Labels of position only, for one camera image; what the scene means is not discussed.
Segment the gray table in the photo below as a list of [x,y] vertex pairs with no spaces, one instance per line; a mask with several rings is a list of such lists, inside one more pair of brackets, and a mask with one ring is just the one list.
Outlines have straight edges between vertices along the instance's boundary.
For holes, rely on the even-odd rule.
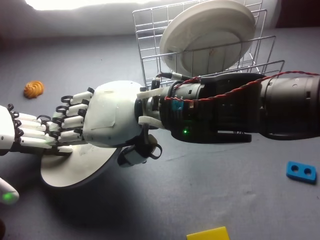
[[[320,72],[320,28],[276,29],[273,60],[284,70]],[[18,44],[0,54],[0,105],[51,115],[63,95],[115,80],[142,83],[134,36],[50,39]],[[26,100],[26,82],[45,93]],[[286,177],[288,161],[320,170],[320,138],[200,145],[153,131],[163,155],[147,164],[109,171],[70,191],[45,186],[40,160],[20,153],[0,159],[0,176],[20,193],[0,206],[5,239],[174,239],[226,226],[231,240],[301,240],[320,236],[320,187]]]

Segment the hole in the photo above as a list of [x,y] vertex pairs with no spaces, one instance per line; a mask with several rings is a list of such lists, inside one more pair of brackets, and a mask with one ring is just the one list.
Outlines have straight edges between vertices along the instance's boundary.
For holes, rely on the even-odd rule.
[[310,168],[306,168],[304,170],[304,174],[310,176],[311,175],[311,169]]
[[293,165],[293,166],[291,167],[291,170],[296,173],[296,172],[298,172],[299,167],[298,167],[297,165]]

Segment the swirled orange object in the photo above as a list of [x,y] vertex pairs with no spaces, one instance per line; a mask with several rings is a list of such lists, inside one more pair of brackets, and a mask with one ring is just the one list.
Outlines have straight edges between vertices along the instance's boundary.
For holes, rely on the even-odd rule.
[[30,81],[24,87],[24,96],[33,99],[44,93],[45,86],[40,81]]

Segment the robotic arm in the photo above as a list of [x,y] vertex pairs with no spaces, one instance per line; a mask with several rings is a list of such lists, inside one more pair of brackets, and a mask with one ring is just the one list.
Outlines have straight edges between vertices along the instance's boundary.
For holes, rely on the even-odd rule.
[[[198,144],[248,143],[248,133],[275,140],[319,136],[320,77],[286,73],[313,76],[224,73],[189,78],[160,73],[149,91],[136,82],[113,81],[63,96],[52,118],[13,111],[10,104],[0,106],[0,154],[69,155],[72,145],[89,143],[124,148],[117,162],[131,167],[160,157],[162,148],[149,134],[152,129],[166,129],[177,140]],[[159,78],[176,82],[160,88]],[[2,202],[18,200],[9,184],[0,186]],[[7,193],[14,193],[13,200],[4,201]]]

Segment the wire dish rack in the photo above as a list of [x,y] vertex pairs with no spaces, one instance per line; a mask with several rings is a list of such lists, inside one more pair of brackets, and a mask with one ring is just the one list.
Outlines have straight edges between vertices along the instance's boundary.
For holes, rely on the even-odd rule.
[[[207,62],[208,74],[203,76],[214,76],[220,73],[230,72],[271,74],[282,71],[285,64],[284,60],[270,62],[276,36],[263,36],[267,17],[267,10],[262,9],[263,0],[260,0],[259,2],[252,2],[256,0],[251,0],[251,2],[245,0],[243,3],[247,8],[249,8],[255,19],[256,33],[254,39],[231,44],[213,45],[207,48],[193,49],[189,51],[160,54],[159,45],[161,37],[172,20],[186,9],[205,1],[208,0],[191,0],[177,4],[136,10],[132,13],[135,25],[135,35],[139,49],[142,76],[147,88],[151,86],[152,80],[160,72],[179,72],[179,69],[177,68],[177,58],[182,54],[189,54],[191,58],[190,77],[194,77],[193,55],[195,52],[208,51],[208,54],[210,54],[210,52],[216,51],[219,48],[228,49],[228,47],[232,47],[232,45],[240,45],[241,51],[239,55],[242,56],[242,46],[244,44],[248,44],[248,42],[251,44],[249,50],[243,55],[243,57],[239,57],[233,66],[225,69],[223,66],[224,64],[222,64],[221,71],[209,74],[209,62]],[[162,57],[164,56],[170,56],[170,58],[175,59],[175,69],[167,67],[162,60]],[[173,82],[174,80],[161,79],[160,85],[162,87],[168,86]]]

